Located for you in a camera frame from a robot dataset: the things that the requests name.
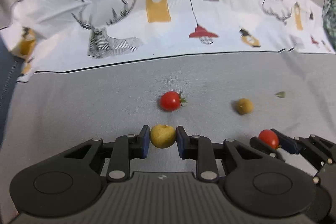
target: blue fabric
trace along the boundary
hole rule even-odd
[[[3,141],[9,103],[17,78],[21,73],[23,59],[8,52],[0,37],[0,147]]]

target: tomato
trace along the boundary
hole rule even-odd
[[[273,149],[276,149],[279,146],[279,138],[272,130],[261,131],[258,139],[268,144]]]
[[[182,103],[186,103],[185,97],[181,97],[182,91],[179,93],[175,91],[168,91],[162,95],[160,99],[160,106],[167,111],[177,110]]]

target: geometric deer illustration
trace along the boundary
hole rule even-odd
[[[285,20],[291,17],[291,15],[292,15],[292,8],[291,8],[291,10],[289,10],[288,8],[286,8],[287,9],[287,14],[285,14],[284,11],[281,10],[282,16],[279,16],[277,13],[275,13],[273,11],[273,9],[271,7],[269,8],[269,10],[265,9],[265,7],[264,7],[265,1],[266,0],[264,0],[264,2],[262,3],[262,6],[261,6],[263,12],[265,14],[267,14],[267,15],[275,16],[277,18],[277,20],[282,21],[286,25],[287,22]]]
[[[106,22],[107,26],[116,24],[117,22],[127,17],[132,11],[137,0],[133,0],[130,8],[128,8],[128,3],[125,0],[121,1],[124,3],[124,9],[120,11],[120,16],[117,16],[117,13],[112,8],[113,19],[110,19],[108,22]],[[87,53],[88,56],[93,58],[104,58],[107,56],[126,54],[129,52],[134,52],[138,47],[143,45],[143,42],[139,38],[130,37],[126,39],[119,39],[109,37],[106,33],[105,27],[95,28],[92,25],[92,15],[89,16],[88,21],[83,20],[83,11],[85,7],[86,5],[79,11],[78,17],[76,17],[73,13],[71,14],[81,27],[91,30]]]

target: deer antler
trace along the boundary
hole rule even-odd
[[[270,15],[270,16],[275,16],[277,18],[277,20],[280,20],[280,21],[282,21],[284,23],[285,23],[286,19],[288,19],[288,18],[291,17],[291,15],[292,15],[292,8],[291,8],[291,10],[289,10],[288,8],[286,8],[287,9],[287,15],[285,14],[285,12],[283,10],[281,10],[281,13],[282,13],[282,17],[281,17],[277,13],[275,13],[271,7],[269,8],[269,10],[266,10],[265,7],[264,7],[265,1],[266,0],[264,0],[264,2],[262,3],[262,6],[261,6],[261,8],[262,8],[262,10],[263,10],[263,12],[265,14]]]
[[[115,10],[112,8],[112,13],[113,13],[113,20],[110,19],[110,21],[106,22],[106,25],[110,26],[113,24],[116,24],[117,22],[121,21],[122,19],[124,19],[125,17],[127,17],[129,15],[129,13],[133,10],[134,5],[136,3],[137,0],[133,0],[132,5],[130,8],[128,8],[128,3],[125,0],[121,0],[124,3],[124,9],[120,11],[120,16],[117,16],[117,13],[115,12]]]
[[[81,27],[83,27],[84,29],[88,29],[88,30],[94,30],[94,26],[92,25],[92,15],[90,14],[89,16],[89,21],[87,22],[86,20],[83,20],[83,11],[86,8],[87,5],[84,5],[83,8],[79,11],[78,13],[78,18],[73,14],[72,16],[76,19],[76,21],[79,23],[79,25]]]

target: green patterned fabric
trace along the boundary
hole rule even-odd
[[[336,0],[324,0],[322,15],[324,29],[336,50]]]

